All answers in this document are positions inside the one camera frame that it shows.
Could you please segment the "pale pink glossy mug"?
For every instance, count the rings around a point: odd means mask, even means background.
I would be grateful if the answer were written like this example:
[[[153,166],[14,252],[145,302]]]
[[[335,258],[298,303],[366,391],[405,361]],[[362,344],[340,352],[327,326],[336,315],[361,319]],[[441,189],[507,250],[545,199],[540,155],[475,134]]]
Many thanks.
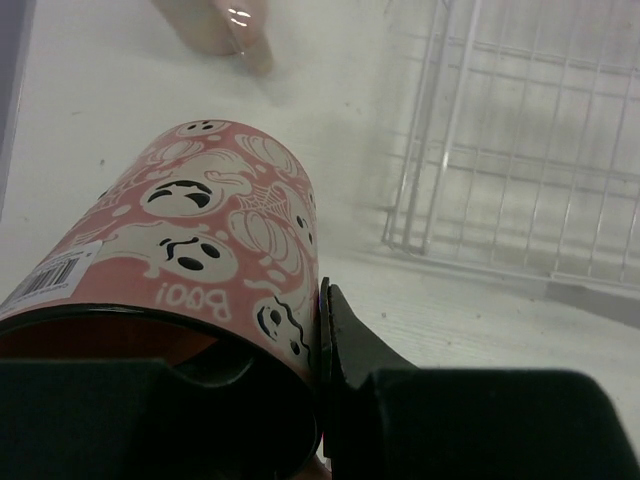
[[[152,4],[192,50],[210,56],[236,55],[256,76],[272,71],[265,1],[154,0]]]

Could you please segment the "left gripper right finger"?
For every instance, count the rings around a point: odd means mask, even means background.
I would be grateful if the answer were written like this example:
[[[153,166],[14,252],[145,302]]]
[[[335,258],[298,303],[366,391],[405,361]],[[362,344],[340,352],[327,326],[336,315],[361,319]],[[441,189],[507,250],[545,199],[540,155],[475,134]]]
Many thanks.
[[[324,280],[324,452],[336,479],[635,479],[609,396],[560,369],[419,368]]]

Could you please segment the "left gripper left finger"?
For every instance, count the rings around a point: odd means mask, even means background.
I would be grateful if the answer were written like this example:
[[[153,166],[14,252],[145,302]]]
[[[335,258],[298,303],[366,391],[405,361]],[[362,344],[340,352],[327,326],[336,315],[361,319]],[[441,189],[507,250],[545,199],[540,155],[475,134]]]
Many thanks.
[[[159,360],[5,361],[5,479],[287,479],[320,428],[299,384],[255,366],[193,378]]]

